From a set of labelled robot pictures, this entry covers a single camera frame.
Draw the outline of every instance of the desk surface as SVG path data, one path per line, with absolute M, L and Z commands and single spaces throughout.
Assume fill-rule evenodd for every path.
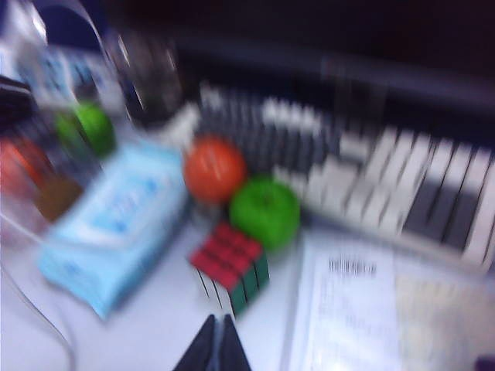
M 334 226 L 312 223 L 304 233 L 342 233 Z M 77 369 L 148 371 L 172 369 L 207 315 L 215 312 L 198 290 L 186 256 L 202 240 L 205 227 L 190 221 L 169 244 L 158 266 L 143 285 L 102 322 L 84 303 L 47 284 L 35 267 L 33 246 L 2 249 L 4 265 L 18 285 L 68 338 L 77 355 Z M 236 326 L 253 370 L 287 369 L 297 298 L 300 251 L 269 264 L 271 282 L 258 300 L 237 319 Z M 423 277 L 448 280 L 480 279 L 438 269 L 416 257 L 404 257 L 400 269 Z M 67 354 L 51 332 L 2 279 L 2 363 L 18 371 L 67 369 Z

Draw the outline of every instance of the green ball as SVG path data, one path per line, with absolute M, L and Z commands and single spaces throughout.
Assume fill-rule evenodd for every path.
M 115 149 L 114 127 L 108 116 L 93 103 L 78 105 L 73 114 L 59 114 L 56 131 L 62 144 L 77 157 L 89 147 L 98 158 Z
M 294 192 L 268 177 L 249 180 L 230 203 L 230 223 L 259 241 L 268 252 L 286 245 L 299 228 Z

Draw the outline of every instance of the light blue package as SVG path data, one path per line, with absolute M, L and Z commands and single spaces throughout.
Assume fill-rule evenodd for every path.
M 53 227 L 39 269 L 106 318 L 157 260 L 187 198 L 178 152 L 123 146 Z

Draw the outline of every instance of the rubik's cube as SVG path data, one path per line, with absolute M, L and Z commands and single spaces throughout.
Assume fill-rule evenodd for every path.
M 219 224 L 189 262 L 201 290 L 233 315 L 239 315 L 268 282 L 268 265 L 260 243 L 228 223 Z

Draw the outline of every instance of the cable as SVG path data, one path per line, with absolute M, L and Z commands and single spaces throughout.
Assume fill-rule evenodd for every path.
M 35 233 L 31 232 L 30 230 L 26 229 L 24 226 L 21 224 L 17 223 L 14 221 L 12 218 L 8 217 L 4 213 L 0 211 L 0 218 L 2 218 L 5 222 L 16 228 L 20 233 L 22 233 L 24 236 L 29 237 L 31 240 L 33 240 L 36 243 L 43 243 L 43 238 L 39 237 Z
M 67 341 L 65 336 L 63 336 L 62 332 L 36 307 L 31 300 L 24 294 L 24 291 L 16 284 L 10 273 L 5 269 L 3 263 L 0 261 L 0 268 L 5 277 L 7 277 L 7 282 L 14 289 L 16 294 L 19 296 L 21 301 L 31 310 L 33 311 L 39 318 L 41 318 L 52 330 L 52 332 L 56 335 L 56 337 L 60 340 L 63 347 L 67 351 L 67 355 L 69 357 L 69 371 L 76 370 L 76 355 L 70 346 L 70 343 Z

